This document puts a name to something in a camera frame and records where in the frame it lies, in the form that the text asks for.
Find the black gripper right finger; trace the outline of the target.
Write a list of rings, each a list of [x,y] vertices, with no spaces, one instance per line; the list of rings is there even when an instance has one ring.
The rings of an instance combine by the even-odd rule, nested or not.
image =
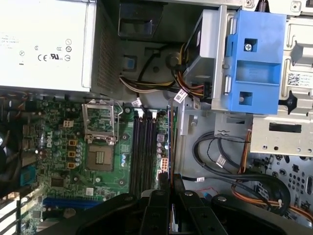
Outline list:
[[[182,176],[172,177],[174,218],[179,232],[194,235],[285,235],[286,219],[233,196],[216,195],[206,202],[186,190]]]

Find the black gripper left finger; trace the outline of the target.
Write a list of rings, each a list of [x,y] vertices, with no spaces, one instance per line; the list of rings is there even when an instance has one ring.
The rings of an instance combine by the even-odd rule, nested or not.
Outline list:
[[[100,204],[83,216],[77,235],[167,235],[169,233],[168,173],[158,175],[158,189],[137,199],[126,194]]]

